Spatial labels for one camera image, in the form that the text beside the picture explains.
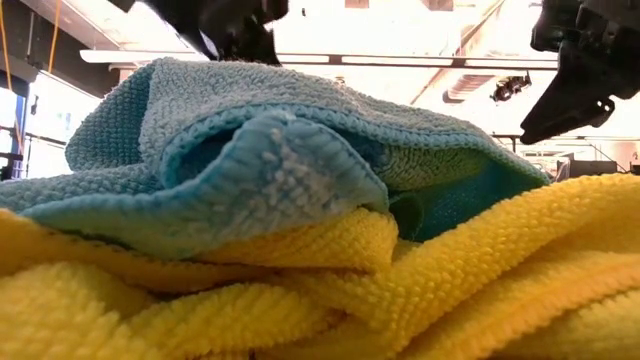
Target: fabric texture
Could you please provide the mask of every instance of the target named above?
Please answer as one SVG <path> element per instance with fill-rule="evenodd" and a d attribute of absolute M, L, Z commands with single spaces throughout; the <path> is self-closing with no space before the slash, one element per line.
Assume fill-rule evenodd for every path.
<path fill-rule="evenodd" d="M 0 358 L 637 359 L 638 204 L 638 177 L 583 177 L 425 243 L 359 208 L 199 263 L 3 212 Z"/>
<path fill-rule="evenodd" d="M 358 207 L 424 241 L 547 182 L 469 123 L 245 63 L 153 62 L 66 155 L 73 175 L 2 183 L 0 208 L 163 259 Z"/>

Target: ceiling beam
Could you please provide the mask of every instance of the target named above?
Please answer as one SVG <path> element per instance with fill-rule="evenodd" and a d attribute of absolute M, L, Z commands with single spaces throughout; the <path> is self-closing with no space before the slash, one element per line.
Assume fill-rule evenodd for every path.
<path fill-rule="evenodd" d="M 380 56 L 348 54 L 293 54 L 278 53 L 284 65 L 326 65 L 393 68 L 447 68 L 473 69 L 477 75 L 487 75 L 482 70 L 526 70 L 556 71 L 556 59 L 528 59 L 513 57 L 453 57 L 453 56 Z M 200 54 L 194 52 L 170 51 L 108 51 L 83 50 L 80 56 L 86 62 L 99 64 L 148 63 L 163 57 L 173 57 L 183 61 L 200 61 Z"/>
<path fill-rule="evenodd" d="M 470 48 L 472 48 L 479 41 L 481 41 L 485 26 L 490 25 L 491 22 L 497 18 L 500 7 L 502 7 L 505 1 L 506 0 L 494 1 L 484 12 L 482 19 L 477 24 L 472 26 L 470 29 L 465 31 L 465 33 L 462 35 L 462 39 L 460 40 L 460 45 L 454 51 L 454 54 L 456 54 L 456 56 L 462 56 L 463 54 L 469 53 Z M 438 70 L 427 81 L 427 83 L 422 87 L 422 89 L 418 92 L 418 94 L 416 94 L 416 96 L 414 96 L 414 98 L 411 99 L 409 104 L 415 105 L 428 89 L 438 87 L 439 84 L 446 79 L 448 72 L 449 72 L 448 69 Z"/>
<path fill-rule="evenodd" d="M 11 68 L 47 70 L 53 25 L 19 0 L 2 1 L 7 52 L 17 62 Z M 103 97 L 118 84 L 118 74 L 107 64 L 88 64 L 80 58 L 87 46 L 64 31 L 58 31 L 53 75 L 96 97 Z"/>
<path fill-rule="evenodd" d="M 50 23 L 56 19 L 57 0 L 21 0 L 23 4 L 35 11 Z M 118 50 L 115 40 L 105 35 L 90 18 L 82 15 L 73 6 L 71 0 L 64 0 L 60 4 L 60 29 L 83 43 L 85 46 L 94 49 Z"/>

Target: blue towel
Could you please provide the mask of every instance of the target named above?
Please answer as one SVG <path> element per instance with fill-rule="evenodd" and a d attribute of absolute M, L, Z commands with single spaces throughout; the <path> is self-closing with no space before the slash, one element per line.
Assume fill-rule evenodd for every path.
<path fill-rule="evenodd" d="M 475 126 L 246 63 L 157 60 L 89 115 L 72 175 L 0 185 L 0 207 L 164 259 L 391 211 L 424 241 L 546 177 Z"/>

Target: orange cable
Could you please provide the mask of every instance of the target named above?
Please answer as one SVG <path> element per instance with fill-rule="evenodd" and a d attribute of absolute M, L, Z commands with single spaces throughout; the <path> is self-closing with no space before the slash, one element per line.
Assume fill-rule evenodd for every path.
<path fill-rule="evenodd" d="M 49 74 L 53 74 L 53 59 L 56 54 L 56 42 L 58 41 L 58 28 L 60 25 L 60 8 L 61 7 L 62 7 L 62 0 L 57 0 L 56 1 L 56 19 L 53 24 L 53 39 L 51 39 L 51 53 L 49 54 Z"/>

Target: yellow towel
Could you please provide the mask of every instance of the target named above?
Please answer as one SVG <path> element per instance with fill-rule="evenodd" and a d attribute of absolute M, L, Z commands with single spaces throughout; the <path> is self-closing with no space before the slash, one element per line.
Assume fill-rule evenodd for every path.
<path fill-rule="evenodd" d="M 640 358 L 638 220 L 602 176 L 425 244 L 361 209 L 163 263 L 2 213 L 0 359 Z"/>

